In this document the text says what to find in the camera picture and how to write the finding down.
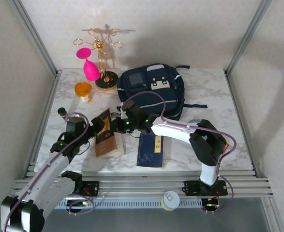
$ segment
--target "cable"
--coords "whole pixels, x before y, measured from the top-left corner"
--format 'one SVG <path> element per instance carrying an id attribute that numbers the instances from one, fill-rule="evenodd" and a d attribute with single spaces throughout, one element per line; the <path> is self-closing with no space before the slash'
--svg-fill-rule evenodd
<path id="1" fill-rule="evenodd" d="M 163 116 L 163 114 L 165 112 L 165 101 L 164 101 L 163 97 L 160 94 L 156 93 L 156 92 L 144 91 L 144 92 L 136 93 L 133 96 L 129 97 L 123 104 L 125 104 L 127 101 L 131 100 L 135 96 L 138 96 L 138 95 L 141 95 L 141 94 L 144 94 L 144 93 L 154 94 L 154 95 L 158 96 L 161 99 L 161 101 L 163 102 L 163 109 L 162 109 L 162 111 L 160 113 L 160 117 L 161 117 L 161 119 L 164 122 L 167 123 L 167 125 L 177 126 L 177 127 L 182 127 L 184 129 L 187 129 L 187 125 L 182 125 L 182 124 L 179 124 L 179 123 L 175 123 L 175 122 L 171 122 L 171 121 L 167 121 L 166 120 L 166 118 Z M 228 133 L 225 133 L 225 132 L 222 132 L 222 131 L 208 129 L 208 128 L 204 128 L 204 127 L 197 127 L 197 126 L 189 126 L 189 128 L 196 129 L 196 130 L 202 130 L 202 131 L 208 131 L 208 132 L 212 132 L 212 133 L 216 133 L 216 134 L 221 134 L 221 135 L 224 135 L 224 136 L 230 138 L 233 141 L 232 148 L 227 153 L 223 154 L 219 158 L 219 160 L 218 160 L 218 164 L 217 164 L 217 168 L 216 168 L 216 174 L 219 175 L 219 168 L 220 168 L 220 165 L 221 165 L 221 161 L 223 160 L 224 157 L 226 157 L 227 155 L 231 154 L 235 150 L 235 148 L 237 147 L 237 141 L 235 140 L 235 138 L 232 135 L 230 135 Z"/>
<path id="2" fill-rule="evenodd" d="M 89 188 L 85 187 L 83 190 L 89 195 L 89 197 L 91 197 L 91 199 L 93 199 L 93 197 L 89 193 Z"/>
<path id="3" fill-rule="evenodd" d="M 73 212 L 71 212 L 71 209 L 72 209 L 73 205 L 75 205 L 76 203 L 84 202 L 84 200 L 76 200 L 76 201 L 74 201 L 74 202 L 73 202 L 72 204 L 70 204 L 70 206 L 69 206 L 69 209 L 68 209 L 69 215 L 70 215 L 70 214 L 73 214 L 73 215 L 75 215 L 75 216 L 78 216 L 78 215 L 88 214 L 88 213 L 90 213 L 90 212 L 92 212 L 92 211 L 94 210 L 94 202 L 93 202 L 92 199 L 87 198 L 87 197 L 85 197 L 85 196 L 83 196 L 83 195 L 80 195 L 80 194 L 70 194 L 69 196 L 70 196 L 70 197 L 81 197 L 81 198 L 84 198 L 84 200 L 89 201 L 89 202 L 92 203 L 92 208 L 91 208 L 90 210 L 85 211 L 85 212 L 81 212 L 81 213 L 73 213 Z"/>
<path id="4" fill-rule="evenodd" d="M 81 114 L 81 113 L 77 113 L 77 112 L 74 112 L 74 113 L 71 113 L 69 115 L 67 115 L 65 117 L 65 121 L 67 122 L 69 117 L 71 115 L 79 115 L 81 116 L 82 118 L 85 119 L 86 121 L 86 127 L 85 127 L 85 130 L 83 133 L 81 133 L 80 136 L 78 136 L 76 139 L 74 139 L 73 141 L 71 141 L 67 146 L 65 146 L 49 163 L 52 164 L 55 159 L 57 159 L 69 146 L 71 146 L 73 143 L 75 143 L 77 140 L 79 140 L 82 136 L 84 136 L 84 134 L 87 132 L 88 128 L 89 128 L 89 121 L 88 121 L 88 118 Z M 8 221 L 10 219 L 10 217 L 12 216 L 13 212 L 17 209 L 17 207 L 19 206 L 19 204 L 22 202 L 22 200 L 31 192 L 31 190 L 33 189 L 34 185 L 36 184 L 36 182 L 40 179 L 40 177 L 43 175 L 43 173 L 47 170 L 47 168 L 49 168 L 50 165 L 46 165 L 42 171 L 37 175 L 37 177 L 33 180 L 33 183 L 28 187 L 27 191 L 25 191 L 25 193 L 19 198 L 19 200 L 15 203 L 15 205 L 12 207 L 12 209 L 10 210 L 9 214 L 7 215 L 7 218 L 5 220 L 5 223 L 4 223 L 4 230 L 3 232 L 6 232 L 6 229 L 7 229 L 7 226 L 8 226 Z"/>
<path id="5" fill-rule="evenodd" d="M 225 151 L 228 149 L 228 147 L 229 147 L 229 144 L 227 143 L 226 146 L 224 147 L 223 156 L 225 155 Z M 230 186 L 230 188 L 231 188 L 231 198 L 230 198 L 229 202 L 224 207 L 222 207 L 219 210 L 217 210 L 216 213 L 221 212 L 224 209 L 226 209 L 232 203 L 233 198 L 234 198 L 234 191 L 233 191 L 231 183 L 222 175 L 218 174 L 218 177 L 221 177 L 222 179 L 224 179 L 224 181 L 227 182 L 228 185 Z"/>
<path id="6" fill-rule="evenodd" d="M 88 143 L 88 147 L 87 147 L 87 149 L 86 150 L 84 150 L 82 153 L 78 153 L 78 154 L 76 154 L 77 156 L 80 156 L 80 155 L 82 155 L 82 154 L 84 154 L 88 149 L 89 149 L 89 147 L 90 147 L 90 142 L 89 141 L 87 141 L 87 143 Z"/>
<path id="7" fill-rule="evenodd" d="M 141 137 L 141 136 L 135 137 L 135 136 L 131 135 L 131 133 L 129 133 L 129 135 L 136 138 L 136 139 L 139 139 Z"/>
<path id="8" fill-rule="evenodd" d="M 224 209 L 226 209 L 232 203 L 233 198 L 234 198 L 234 191 L 233 191 L 231 183 L 224 176 L 222 176 L 222 175 L 218 175 L 218 176 L 221 177 L 222 179 L 224 179 L 224 181 L 227 182 L 228 185 L 230 186 L 231 198 L 230 198 L 229 202 L 224 207 L 222 207 L 219 210 L 217 210 L 216 213 L 219 213 L 219 212 L 223 211 Z"/>

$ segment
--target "marble table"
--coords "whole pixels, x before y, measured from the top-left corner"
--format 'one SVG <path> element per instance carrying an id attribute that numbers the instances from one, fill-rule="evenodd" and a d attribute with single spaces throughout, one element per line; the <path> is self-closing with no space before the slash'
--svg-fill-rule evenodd
<path id="1" fill-rule="evenodd" d="M 120 76 L 125 69 L 111 69 L 111 71 Z M 192 119 L 204 118 L 209 120 L 219 131 L 225 131 L 234 136 L 238 142 L 237 148 L 223 160 L 221 170 L 252 170 L 253 166 L 223 70 L 178 69 L 178 71 L 185 82 L 185 103 L 208 105 L 208 109 L 184 108 L 180 121 L 188 122 Z M 93 99 L 89 103 L 82 102 L 75 95 L 74 86 L 78 82 L 85 81 L 82 69 L 64 69 L 62 71 L 35 164 L 35 171 L 38 171 L 42 166 L 48 157 L 51 146 L 57 141 L 59 135 L 65 131 L 66 123 L 58 115 L 58 108 L 64 107 L 69 113 L 83 113 L 91 120 L 106 108 L 110 108 L 111 112 L 115 112 L 116 106 L 120 104 L 116 89 L 110 92 L 101 91 L 96 89 L 94 83 L 92 83 L 94 88 Z M 139 136 L 139 132 L 134 132 L 133 135 Z M 139 139 L 128 134 L 121 136 L 125 155 L 97 158 L 94 152 L 94 139 L 92 139 L 89 150 L 80 156 L 75 156 L 66 170 L 79 173 L 90 171 L 160 172 L 201 170 L 201 163 L 189 144 L 167 137 L 164 138 L 163 168 L 137 167 L 136 158 Z"/>

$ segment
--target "paper cup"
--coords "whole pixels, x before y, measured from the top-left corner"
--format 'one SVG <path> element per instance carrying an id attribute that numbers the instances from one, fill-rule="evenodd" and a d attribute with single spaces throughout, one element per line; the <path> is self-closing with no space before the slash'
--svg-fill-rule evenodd
<path id="1" fill-rule="evenodd" d="M 90 102 L 92 99 L 92 86 L 86 82 L 80 82 L 75 85 L 75 93 L 83 102 Z"/>

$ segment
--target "book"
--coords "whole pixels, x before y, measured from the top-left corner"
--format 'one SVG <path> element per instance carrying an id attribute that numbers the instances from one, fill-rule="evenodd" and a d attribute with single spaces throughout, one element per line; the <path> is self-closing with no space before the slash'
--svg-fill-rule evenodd
<path id="1" fill-rule="evenodd" d="M 115 150 L 109 151 L 104 154 L 105 157 L 111 157 L 111 156 L 122 156 L 124 155 L 124 147 L 122 142 L 122 136 L 119 133 L 114 133 L 115 140 L 116 140 L 116 146 L 117 148 Z"/>
<path id="2" fill-rule="evenodd" d="M 163 167 L 163 137 L 140 134 L 136 165 L 139 167 Z"/>
<path id="3" fill-rule="evenodd" d="M 109 109 L 99 115 L 104 122 L 103 129 L 95 135 L 95 155 L 101 156 L 117 149 L 115 134 L 110 129 L 111 113 Z"/>

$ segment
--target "white lid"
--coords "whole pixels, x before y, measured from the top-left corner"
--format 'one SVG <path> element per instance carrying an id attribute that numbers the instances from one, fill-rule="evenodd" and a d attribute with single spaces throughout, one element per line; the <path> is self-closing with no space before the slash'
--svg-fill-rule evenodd
<path id="1" fill-rule="evenodd" d="M 163 203 L 167 208 L 176 209 L 179 206 L 179 196 L 176 192 L 168 191 L 162 197 Z"/>

